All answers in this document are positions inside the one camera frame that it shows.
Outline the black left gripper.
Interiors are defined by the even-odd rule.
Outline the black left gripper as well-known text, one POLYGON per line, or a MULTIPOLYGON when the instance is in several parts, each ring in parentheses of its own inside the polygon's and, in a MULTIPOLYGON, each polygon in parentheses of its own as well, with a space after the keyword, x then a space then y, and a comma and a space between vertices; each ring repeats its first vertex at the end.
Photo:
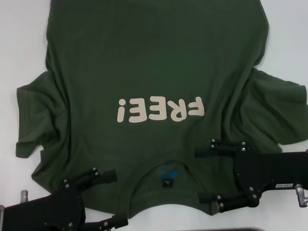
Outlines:
POLYGON ((65 180, 49 196, 4 209, 6 231, 110 231, 128 225, 126 215, 114 215, 99 222, 85 223, 85 208, 79 191, 117 181, 116 171, 100 173, 96 167, 77 176, 77 185, 65 180))

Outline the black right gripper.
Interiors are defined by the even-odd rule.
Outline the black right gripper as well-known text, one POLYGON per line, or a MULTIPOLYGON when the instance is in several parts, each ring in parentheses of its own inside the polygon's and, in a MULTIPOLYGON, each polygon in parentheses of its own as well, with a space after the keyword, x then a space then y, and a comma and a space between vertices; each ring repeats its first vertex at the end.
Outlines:
POLYGON ((240 196, 222 196, 199 193, 200 204, 214 203, 223 213, 243 207, 256 207, 265 191, 292 190, 297 195, 300 207, 308 206, 308 152, 261 154, 246 142, 212 139, 209 147, 199 148, 195 158, 235 158, 234 173, 243 191, 240 196))

